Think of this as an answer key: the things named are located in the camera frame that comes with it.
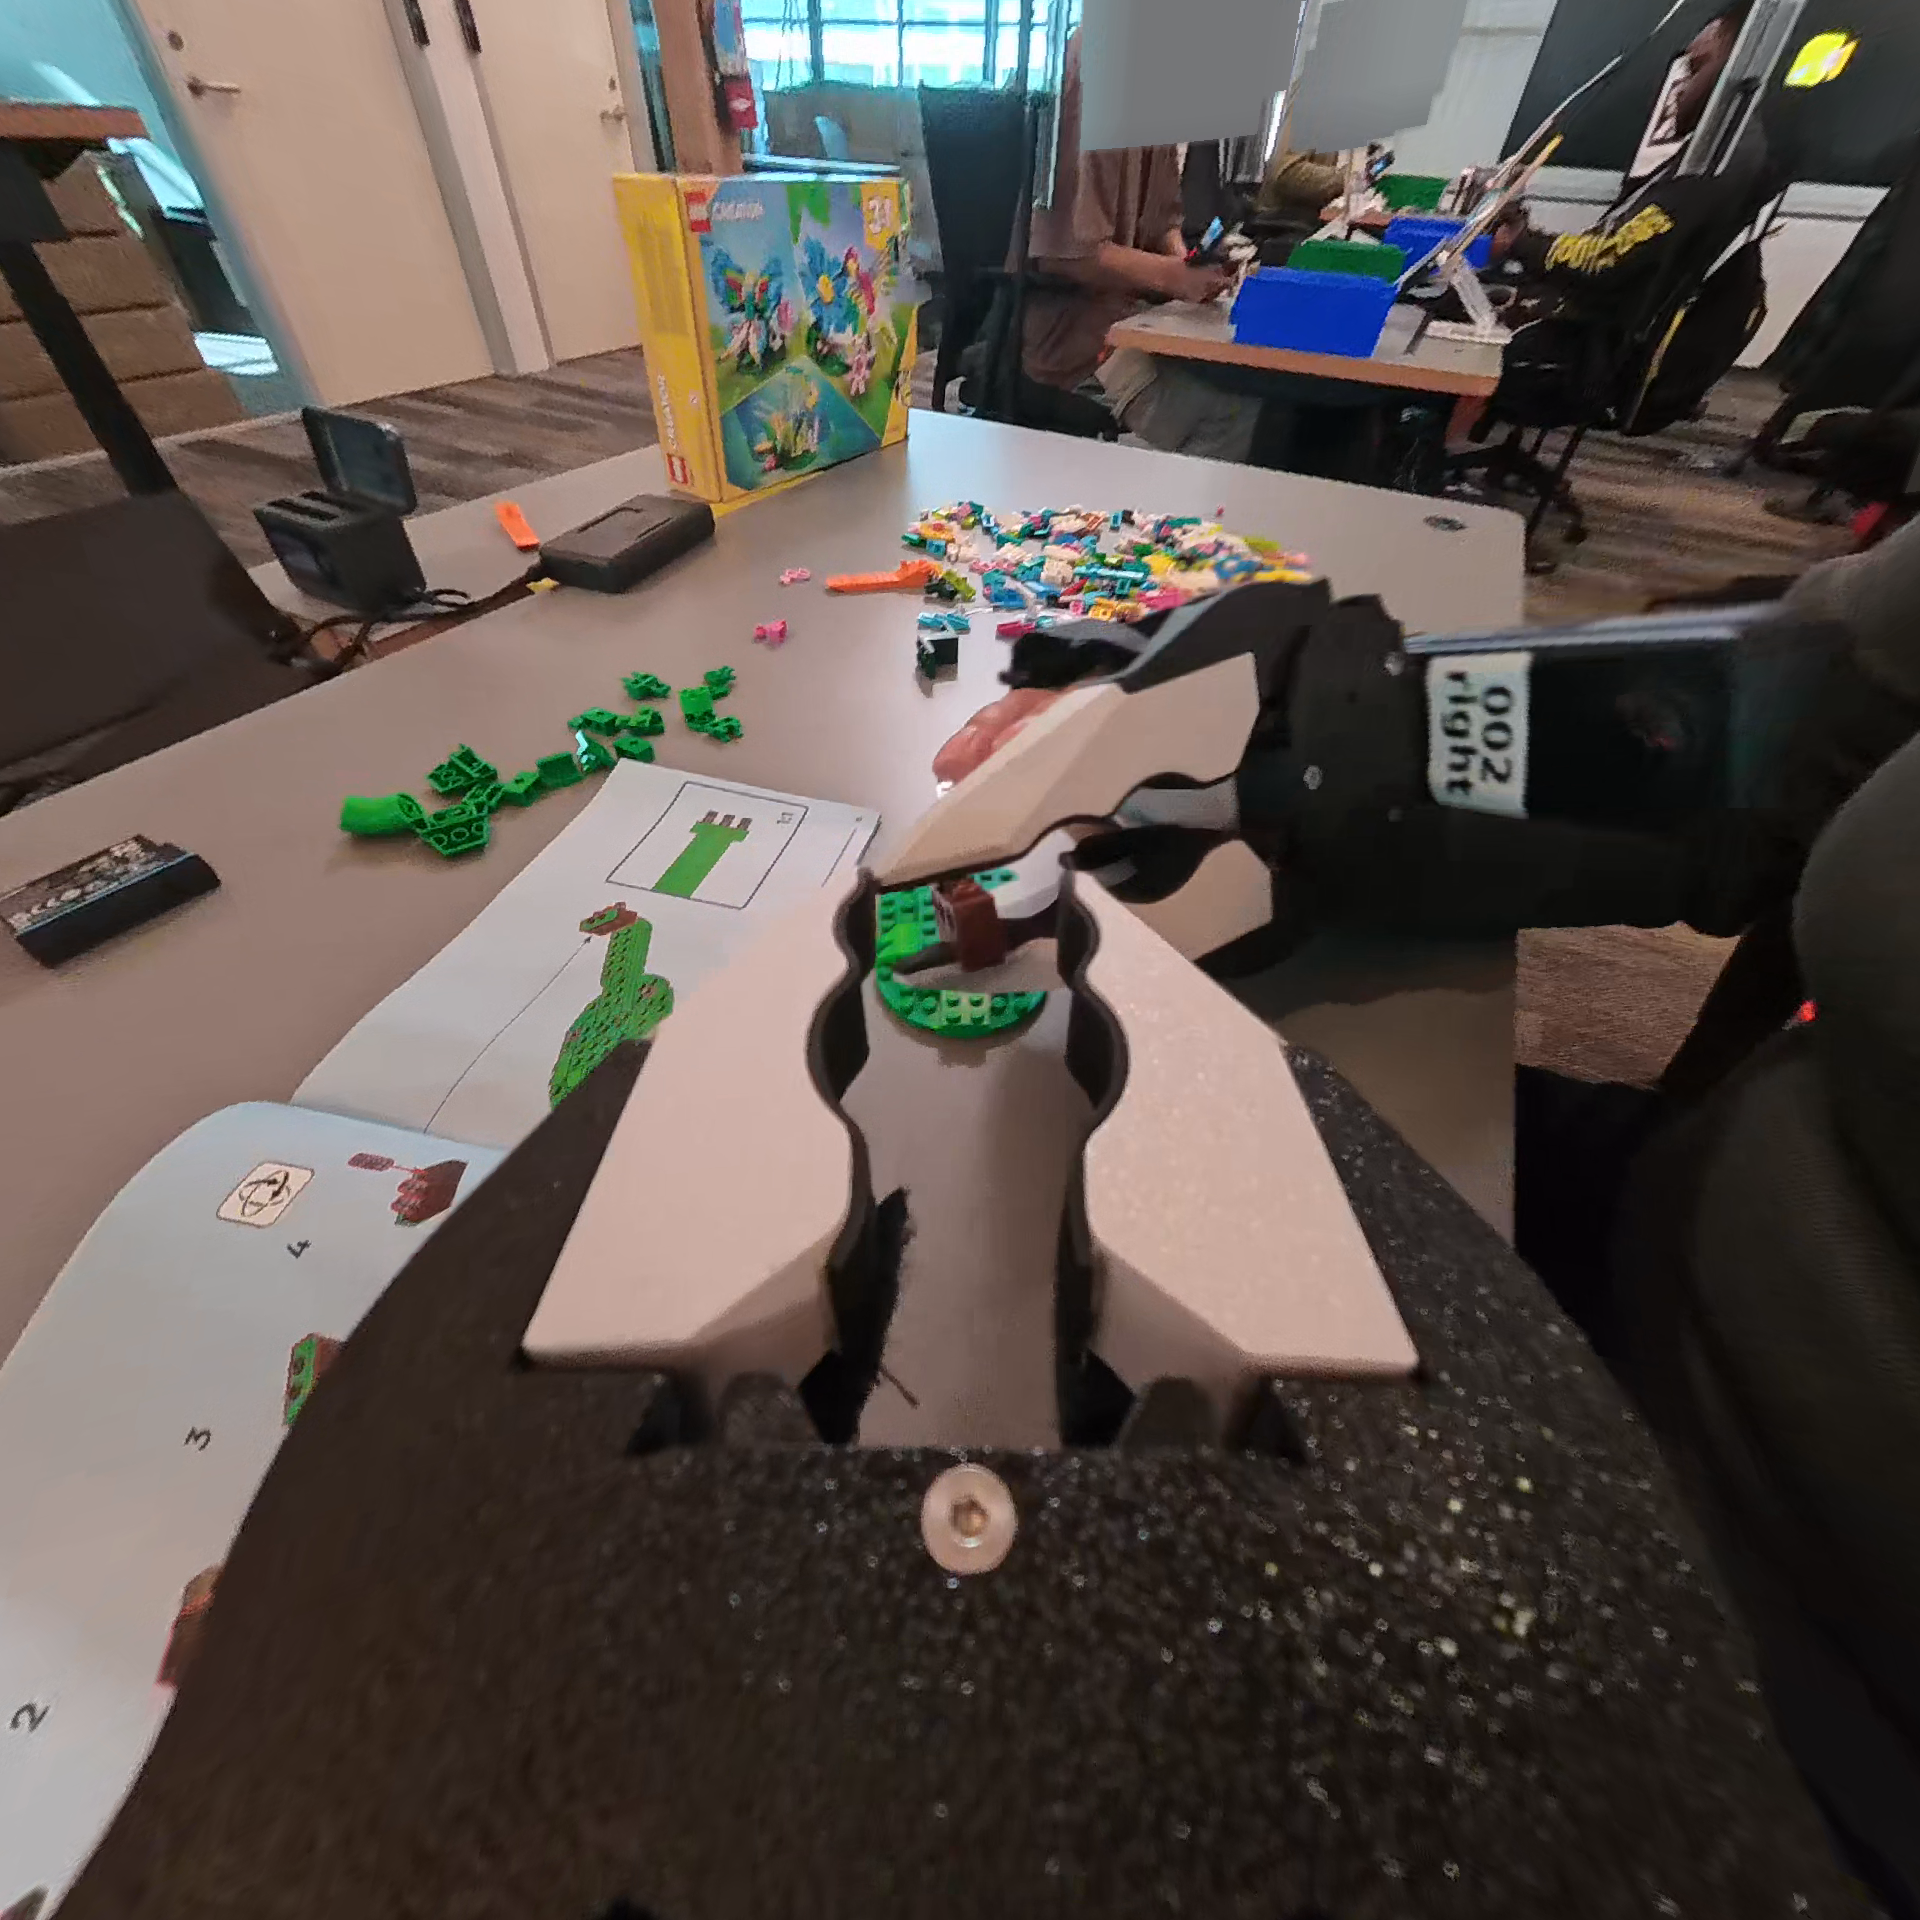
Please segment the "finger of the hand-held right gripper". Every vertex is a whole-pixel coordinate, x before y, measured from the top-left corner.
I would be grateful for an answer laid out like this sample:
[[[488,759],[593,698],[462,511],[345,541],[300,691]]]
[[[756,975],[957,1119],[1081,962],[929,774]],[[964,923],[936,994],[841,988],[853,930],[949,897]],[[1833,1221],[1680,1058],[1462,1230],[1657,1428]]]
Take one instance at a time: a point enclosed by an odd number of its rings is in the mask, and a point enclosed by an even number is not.
[[[1257,660],[1235,657],[1153,687],[1067,687],[995,756],[949,786],[878,867],[929,882],[1026,854],[1067,825],[1115,813],[1155,779],[1213,785],[1242,763],[1260,713]]]
[[[1067,854],[1067,970],[1098,943],[1094,906],[1109,900],[1200,964],[1275,917],[1275,877],[1236,833],[1178,822],[1105,822]]]

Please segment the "black office chair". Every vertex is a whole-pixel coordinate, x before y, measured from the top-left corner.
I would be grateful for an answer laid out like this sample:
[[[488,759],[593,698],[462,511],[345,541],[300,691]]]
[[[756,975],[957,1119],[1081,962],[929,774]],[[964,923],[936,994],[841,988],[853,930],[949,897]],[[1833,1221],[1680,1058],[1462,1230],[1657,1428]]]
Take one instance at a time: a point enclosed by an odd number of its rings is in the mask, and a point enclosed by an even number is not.
[[[921,87],[918,117],[939,238],[939,343],[929,409],[1115,442],[1102,403],[1025,373],[1025,310],[1056,282],[1028,259],[1038,108],[1005,87]]]

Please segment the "dark wooden table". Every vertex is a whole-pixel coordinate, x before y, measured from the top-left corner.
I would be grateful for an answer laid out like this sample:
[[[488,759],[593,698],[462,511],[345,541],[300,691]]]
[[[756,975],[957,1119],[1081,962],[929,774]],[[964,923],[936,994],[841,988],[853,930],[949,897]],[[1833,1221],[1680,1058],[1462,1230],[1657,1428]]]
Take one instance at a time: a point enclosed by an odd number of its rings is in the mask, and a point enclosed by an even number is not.
[[[179,492],[174,471],[36,253],[67,239],[48,183],[77,156],[145,133],[131,108],[2,100],[2,277],[116,477],[132,495],[164,495]]]

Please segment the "white door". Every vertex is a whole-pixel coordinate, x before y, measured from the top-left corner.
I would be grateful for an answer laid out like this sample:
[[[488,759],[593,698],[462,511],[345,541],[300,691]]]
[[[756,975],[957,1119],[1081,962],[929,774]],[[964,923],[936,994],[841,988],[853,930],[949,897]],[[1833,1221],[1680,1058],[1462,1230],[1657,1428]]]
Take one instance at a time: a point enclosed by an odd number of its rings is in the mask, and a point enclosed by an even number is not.
[[[490,374],[393,9],[136,12],[193,174],[301,393],[349,405]]]

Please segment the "black flat box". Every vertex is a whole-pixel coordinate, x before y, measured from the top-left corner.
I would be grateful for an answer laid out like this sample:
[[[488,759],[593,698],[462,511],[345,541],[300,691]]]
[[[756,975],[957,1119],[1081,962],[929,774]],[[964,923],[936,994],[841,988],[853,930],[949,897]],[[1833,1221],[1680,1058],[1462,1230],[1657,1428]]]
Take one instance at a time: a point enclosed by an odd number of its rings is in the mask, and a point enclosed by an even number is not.
[[[2,897],[22,954],[54,970],[222,886],[203,854],[131,834]]]

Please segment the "large blue bin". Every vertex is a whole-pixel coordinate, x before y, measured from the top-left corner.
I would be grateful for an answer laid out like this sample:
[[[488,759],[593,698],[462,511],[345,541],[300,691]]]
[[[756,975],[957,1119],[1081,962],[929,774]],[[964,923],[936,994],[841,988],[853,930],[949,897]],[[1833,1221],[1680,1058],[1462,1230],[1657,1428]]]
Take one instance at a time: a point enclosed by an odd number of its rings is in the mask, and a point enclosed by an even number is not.
[[[1235,295],[1233,335],[1261,349],[1368,359],[1397,299],[1397,277],[1256,268]]]

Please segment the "brown cardboard boxes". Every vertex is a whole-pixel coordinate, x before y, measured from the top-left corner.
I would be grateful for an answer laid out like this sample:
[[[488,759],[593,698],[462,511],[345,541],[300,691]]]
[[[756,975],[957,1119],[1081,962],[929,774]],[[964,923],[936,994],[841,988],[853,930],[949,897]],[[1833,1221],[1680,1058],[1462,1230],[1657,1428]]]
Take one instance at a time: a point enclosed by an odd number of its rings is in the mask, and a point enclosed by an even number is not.
[[[48,183],[65,239],[38,242],[38,263],[153,438],[240,420],[240,401],[228,377],[202,356],[176,283],[105,181],[105,158],[105,150],[84,150]],[[5,289],[5,465],[92,450],[99,450],[96,436]]]

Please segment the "group of green bricks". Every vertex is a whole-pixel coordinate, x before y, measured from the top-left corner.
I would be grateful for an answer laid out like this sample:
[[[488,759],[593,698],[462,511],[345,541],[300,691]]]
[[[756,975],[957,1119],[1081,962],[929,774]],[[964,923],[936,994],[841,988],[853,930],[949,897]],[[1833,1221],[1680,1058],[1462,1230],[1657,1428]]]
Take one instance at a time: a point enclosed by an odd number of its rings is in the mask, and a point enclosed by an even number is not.
[[[452,859],[490,849],[494,815],[528,809],[574,786],[608,778],[622,766],[656,763],[656,743],[670,713],[690,735],[715,745],[741,738],[744,725],[731,710],[736,668],[721,663],[698,678],[675,684],[650,670],[622,677],[622,709],[588,706],[568,719],[568,745],[504,773],[492,759],[462,743],[426,778],[426,794],[392,791],[376,797],[345,797],[339,827],[358,842],[416,842]]]

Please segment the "green round plate assembly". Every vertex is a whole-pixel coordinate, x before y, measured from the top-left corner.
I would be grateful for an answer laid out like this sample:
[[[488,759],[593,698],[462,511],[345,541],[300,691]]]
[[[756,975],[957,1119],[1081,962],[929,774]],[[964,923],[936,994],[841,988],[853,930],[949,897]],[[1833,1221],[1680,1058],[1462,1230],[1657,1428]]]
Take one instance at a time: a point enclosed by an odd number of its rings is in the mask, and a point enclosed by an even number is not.
[[[936,1038],[992,1041],[1022,1028],[1045,1009],[1046,993],[936,989],[899,973],[901,962],[921,958],[939,937],[931,886],[878,893],[875,993],[901,1025]]]

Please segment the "brick instruction booklet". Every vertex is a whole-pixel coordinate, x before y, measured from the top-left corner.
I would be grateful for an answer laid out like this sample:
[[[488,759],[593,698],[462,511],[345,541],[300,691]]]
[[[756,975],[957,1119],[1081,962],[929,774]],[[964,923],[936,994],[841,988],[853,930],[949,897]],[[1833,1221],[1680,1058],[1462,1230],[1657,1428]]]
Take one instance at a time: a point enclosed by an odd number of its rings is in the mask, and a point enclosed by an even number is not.
[[[219,1564],[380,1294],[620,1041],[881,815],[637,763],[301,1082],[198,1119],[2,1373],[2,1894],[46,1916],[174,1705]]]

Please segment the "person's right hand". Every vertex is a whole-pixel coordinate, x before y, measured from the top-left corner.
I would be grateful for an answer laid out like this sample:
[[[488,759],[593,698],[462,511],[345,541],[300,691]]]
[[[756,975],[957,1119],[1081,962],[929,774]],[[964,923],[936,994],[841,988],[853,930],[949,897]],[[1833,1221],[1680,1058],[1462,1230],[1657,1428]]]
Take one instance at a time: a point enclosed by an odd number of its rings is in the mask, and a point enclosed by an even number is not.
[[[971,778],[974,769],[995,756],[1022,726],[1056,706],[1062,694],[1066,687],[1011,687],[997,702],[979,709],[936,751],[931,763],[936,785],[947,791]]]

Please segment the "grey desk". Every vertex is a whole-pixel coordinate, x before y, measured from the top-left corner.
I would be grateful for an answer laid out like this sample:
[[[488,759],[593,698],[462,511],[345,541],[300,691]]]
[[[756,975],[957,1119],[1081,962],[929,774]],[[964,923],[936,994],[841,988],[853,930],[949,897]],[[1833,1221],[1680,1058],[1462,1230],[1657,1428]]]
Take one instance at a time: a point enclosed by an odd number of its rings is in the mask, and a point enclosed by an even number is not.
[[[1523,620],[1512,511],[917,413],[901,446],[723,516],[636,591],[530,594],[18,809],[5,815],[5,886],[128,833],[203,854],[222,886],[68,966],[5,941],[5,1349],[148,1154],[226,1105],[288,1098],[590,791],[512,806],[469,859],[357,846],[339,833],[344,797],[416,786],[460,743],[520,770],[572,713],[613,703],[627,673],[681,681],[731,663],[744,740],[713,750],[672,725],[662,762],[908,827],[932,797],[936,750],[997,694],[992,629],[964,644],[955,681],[921,687],[913,604],[784,589],[778,574],[878,570],[913,511],[957,499],[1220,516],[1416,631]],[[784,646],[753,639],[768,618],[789,620]]]

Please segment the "colourful brick set box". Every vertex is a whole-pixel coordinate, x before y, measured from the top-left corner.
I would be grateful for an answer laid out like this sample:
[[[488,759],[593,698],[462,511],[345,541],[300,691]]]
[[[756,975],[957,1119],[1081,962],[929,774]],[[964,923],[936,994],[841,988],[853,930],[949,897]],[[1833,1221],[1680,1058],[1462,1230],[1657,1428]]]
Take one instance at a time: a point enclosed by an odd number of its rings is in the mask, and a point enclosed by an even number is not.
[[[618,174],[656,443],[717,511],[908,436],[921,282],[897,174]]]

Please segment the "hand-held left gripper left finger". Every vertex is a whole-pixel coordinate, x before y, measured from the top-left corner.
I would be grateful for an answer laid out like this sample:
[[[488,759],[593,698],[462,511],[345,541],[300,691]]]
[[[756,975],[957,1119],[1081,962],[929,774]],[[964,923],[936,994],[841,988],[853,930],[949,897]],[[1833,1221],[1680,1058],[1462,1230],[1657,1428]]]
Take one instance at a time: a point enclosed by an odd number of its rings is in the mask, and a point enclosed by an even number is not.
[[[802,899],[658,1028],[521,1337],[530,1362],[812,1373],[853,1358],[873,1180],[873,876]]]

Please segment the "pile of colourful bricks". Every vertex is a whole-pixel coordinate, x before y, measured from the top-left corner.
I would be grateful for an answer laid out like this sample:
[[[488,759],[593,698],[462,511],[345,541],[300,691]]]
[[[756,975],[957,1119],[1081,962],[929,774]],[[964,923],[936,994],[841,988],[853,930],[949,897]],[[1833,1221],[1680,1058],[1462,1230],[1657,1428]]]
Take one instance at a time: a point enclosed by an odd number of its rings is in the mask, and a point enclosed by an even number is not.
[[[1014,639],[1075,620],[1136,629],[1236,585],[1308,585],[1306,555],[1240,534],[1220,516],[1120,507],[995,514],[957,501],[901,533],[902,570],[929,602],[918,626]]]

